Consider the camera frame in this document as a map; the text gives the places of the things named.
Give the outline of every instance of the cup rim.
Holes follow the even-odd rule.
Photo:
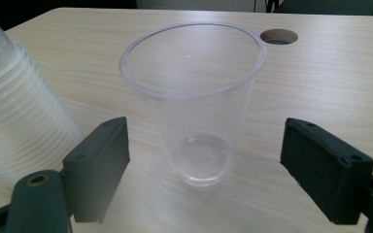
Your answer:
[[[227,85],[223,85],[223,86],[215,88],[215,89],[204,90],[204,91],[193,92],[193,93],[190,93],[190,92],[189,93],[174,93],[174,92],[168,92],[168,91],[162,91],[162,90],[154,90],[152,88],[145,87],[144,85],[136,82],[135,79],[132,79],[132,76],[130,75],[130,73],[125,68],[125,64],[126,64],[126,61],[127,61],[127,57],[129,56],[129,54],[132,52],[132,50],[136,46],[138,46],[143,41],[147,40],[148,38],[150,38],[150,37],[152,37],[152,36],[154,36],[158,33],[168,31],[168,30],[171,30],[171,29],[175,29],[175,28],[187,27],[187,26],[198,26],[198,25],[224,26],[224,27],[233,28],[233,29],[236,29],[236,30],[239,30],[239,31],[242,31],[242,32],[248,34],[250,37],[252,37],[254,39],[255,43],[259,46],[260,55],[259,55],[258,61],[254,64],[253,68],[246,75],[242,76],[240,79],[238,79],[234,82],[231,82]],[[159,98],[163,98],[163,99],[191,99],[191,98],[196,98],[196,97],[205,97],[205,96],[209,96],[209,95],[214,95],[214,94],[226,91],[228,89],[231,89],[231,88],[239,85],[240,83],[243,83],[243,82],[251,79],[252,77],[254,77],[254,75],[256,73],[258,73],[260,71],[262,65],[265,62],[265,57],[266,57],[266,46],[265,46],[265,44],[263,43],[263,41],[260,39],[260,37],[258,35],[256,35],[252,30],[250,30],[246,27],[236,25],[236,24],[231,24],[231,23],[224,23],[224,22],[190,22],[190,23],[180,23],[180,24],[170,25],[170,26],[155,30],[155,31],[153,31],[153,32],[151,32],[147,35],[144,35],[143,37],[139,38],[138,40],[136,40],[122,54],[122,57],[120,58],[120,61],[119,61],[119,70],[120,70],[121,76],[128,82],[128,84],[133,89],[141,92],[142,94],[146,94],[146,95],[149,95],[149,96],[152,96],[152,97],[159,97]]]

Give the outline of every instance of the stacked cup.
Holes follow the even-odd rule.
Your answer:
[[[84,133],[24,49],[0,28],[0,180],[59,170]]]

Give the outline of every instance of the wood grain surface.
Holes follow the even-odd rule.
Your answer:
[[[140,98],[119,74],[119,58],[136,39],[192,21],[298,35],[290,45],[267,45],[239,159],[209,191],[172,175]],[[279,161],[287,117],[312,121],[373,157],[373,17],[57,9],[8,35],[24,45],[85,133],[113,117],[128,119],[131,162],[105,222],[74,223],[74,232],[363,232],[364,216],[357,226],[328,222]],[[0,184],[0,206],[10,195]]]

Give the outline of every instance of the table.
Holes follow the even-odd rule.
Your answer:
[[[191,21],[225,21],[255,33],[284,28],[267,45],[238,139],[239,159],[220,187],[196,191],[172,176],[140,98],[119,74],[137,38]],[[363,232],[328,222],[279,163],[287,117],[312,121],[373,157],[373,17],[148,10],[56,9],[8,31],[21,42],[89,133],[126,116],[131,162],[104,224],[74,232]],[[11,189],[0,183],[0,206]]]

